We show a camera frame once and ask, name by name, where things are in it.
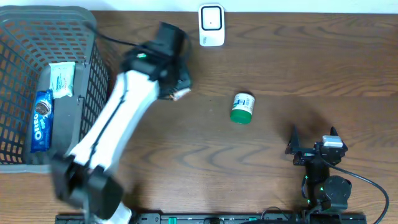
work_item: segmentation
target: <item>oreo package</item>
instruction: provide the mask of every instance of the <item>oreo package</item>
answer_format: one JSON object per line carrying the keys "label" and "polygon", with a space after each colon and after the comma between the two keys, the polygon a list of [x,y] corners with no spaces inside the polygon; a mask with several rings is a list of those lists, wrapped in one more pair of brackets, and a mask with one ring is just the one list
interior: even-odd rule
{"label": "oreo package", "polygon": [[32,145],[30,152],[45,152],[50,148],[53,119],[52,90],[38,92],[33,112]]}

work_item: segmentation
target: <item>white button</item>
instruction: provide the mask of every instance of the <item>white button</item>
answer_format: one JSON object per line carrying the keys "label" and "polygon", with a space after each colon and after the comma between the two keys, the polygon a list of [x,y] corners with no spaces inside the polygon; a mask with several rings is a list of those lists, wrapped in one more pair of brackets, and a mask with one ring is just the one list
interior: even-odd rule
{"label": "white button", "polygon": [[201,16],[203,29],[217,30],[221,28],[221,9],[219,7],[204,7]]}

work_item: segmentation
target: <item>white wall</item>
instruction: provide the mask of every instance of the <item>white wall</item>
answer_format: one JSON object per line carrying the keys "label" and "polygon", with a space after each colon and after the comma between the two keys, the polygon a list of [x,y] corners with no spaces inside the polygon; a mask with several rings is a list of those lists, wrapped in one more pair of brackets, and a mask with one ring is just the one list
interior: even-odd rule
{"label": "white wall", "polygon": [[[81,6],[91,10],[197,11],[211,0],[0,0],[5,5]],[[218,0],[228,12],[398,13],[398,0]]]}

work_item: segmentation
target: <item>plastic basket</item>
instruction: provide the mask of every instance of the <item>plastic basket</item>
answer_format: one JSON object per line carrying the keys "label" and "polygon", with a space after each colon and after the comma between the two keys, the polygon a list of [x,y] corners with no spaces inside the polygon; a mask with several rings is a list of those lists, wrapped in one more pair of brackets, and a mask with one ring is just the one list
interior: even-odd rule
{"label": "plastic basket", "polygon": [[[50,158],[90,130],[108,95],[109,73],[81,7],[0,7],[0,172],[50,171]],[[73,97],[54,100],[52,144],[30,152],[37,91],[49,88],[49,63],[76,62]]]}

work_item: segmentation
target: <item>wooden surface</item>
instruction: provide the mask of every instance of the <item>wooden surface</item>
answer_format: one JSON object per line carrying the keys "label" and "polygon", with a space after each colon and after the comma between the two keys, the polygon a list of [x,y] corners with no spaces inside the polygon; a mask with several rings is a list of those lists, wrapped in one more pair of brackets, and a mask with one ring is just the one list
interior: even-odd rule
{"label": "wooden surface", "polygon": [[[304,168],[284,154],[291,125],[308,146],[334,125],[349,147],[339,167],[383,186],[391,200],[383,223],[397,223],[397,16],[227,13],[224,46],[204,48],[197,13],[94,15],[105,34],[132,42],[153,38],[159,21],[169,22],[188,32],[194,46],[193,91],[178,102],[155,102],[121,159],[117,177],[128,206],[163,212],[303,206]],[[245,126],[229,120],[240,90],[256,97]],[[342,176],[353,183],[349,211],[373,223],[382,193]],[[0,223],[52,223],[58,212],[71,211],[54,199],[47,175],[0,175],[0,184]]]}

